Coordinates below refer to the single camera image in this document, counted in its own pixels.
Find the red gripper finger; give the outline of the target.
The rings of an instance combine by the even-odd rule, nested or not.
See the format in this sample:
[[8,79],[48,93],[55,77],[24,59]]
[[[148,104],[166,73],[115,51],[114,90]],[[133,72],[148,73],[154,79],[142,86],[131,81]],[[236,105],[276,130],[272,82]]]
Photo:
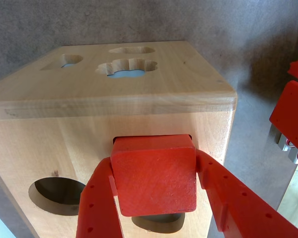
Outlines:
[[109,157],[101,160],[80,195],[77,238],[122,238]]
[[298,238],[298,228],[223,165],[201,150],[196,155],[201,187],[226,238]]

